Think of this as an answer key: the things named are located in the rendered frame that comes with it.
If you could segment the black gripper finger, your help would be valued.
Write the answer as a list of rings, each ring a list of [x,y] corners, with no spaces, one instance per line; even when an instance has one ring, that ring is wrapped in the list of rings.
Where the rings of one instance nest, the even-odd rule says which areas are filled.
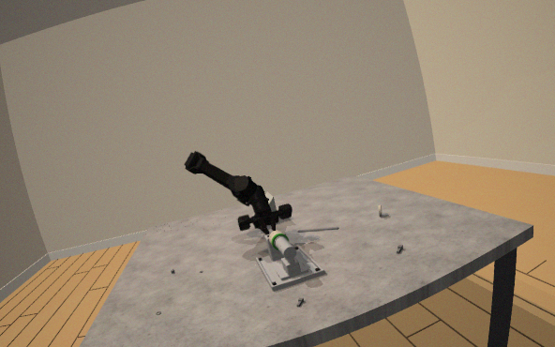
[[[268,235],[268,234],[269,234],[268,229],[267,229],[267,227],[266,227],[266,225],[265,225],[265,223],[264,223],[263,218],[254,219],[254,228],[255,228],[255,229],[258,228],[258,229],[262,230],[262,231],[264,232],[265,235]]]
[[[276,230],[276,223],[278,222],[278,214],[275,214],[273,216],[270,216],[270,224],[272,227],[272,230],[275,231]]]

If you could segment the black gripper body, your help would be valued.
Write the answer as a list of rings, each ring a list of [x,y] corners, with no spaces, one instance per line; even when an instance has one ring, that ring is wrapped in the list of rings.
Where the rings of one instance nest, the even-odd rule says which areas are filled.
[[[270,216],[278,214],[280,219],[289,219],[292,216],[292,207],[289,204],[284,204],[278,207],[278,211],[272,212],[265,196],[258,196],[251,201],[251,205],[255,216],[249,217],[248,214],[238,218],[240,231],[245,231],[250,228],[250,223],[254,224],[254,219],[270,219]]]

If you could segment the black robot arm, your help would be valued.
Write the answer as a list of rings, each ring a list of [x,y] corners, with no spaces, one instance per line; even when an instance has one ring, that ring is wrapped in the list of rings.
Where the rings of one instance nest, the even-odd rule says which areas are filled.
[[[209,163],[205,156],[199,152],[190,153],[185,162],[186,168],[193,174],[205,174],[212,180],[232,191],[233,196],[245,206],[258,196],[265,196],[263,187],[256,185],[250,176],[232,176]],[[266,197],[266,196],[265,196]]]

